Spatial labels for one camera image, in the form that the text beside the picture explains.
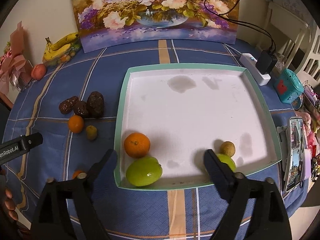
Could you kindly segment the person left hand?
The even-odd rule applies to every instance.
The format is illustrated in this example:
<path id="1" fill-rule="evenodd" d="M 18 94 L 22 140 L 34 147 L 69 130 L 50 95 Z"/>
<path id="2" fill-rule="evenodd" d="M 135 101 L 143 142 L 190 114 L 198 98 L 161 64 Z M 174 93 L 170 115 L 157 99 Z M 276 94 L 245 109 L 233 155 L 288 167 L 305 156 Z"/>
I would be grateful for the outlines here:
<path id="1" fill-rule="evenodd" d="M 12 192 L 5 182 L 5 171 L 3 169 L 1 169 L 1 207 L 11 220 L 18 221 L 18 214 L 15 211 L 16 205 L 13 200 Z"/>

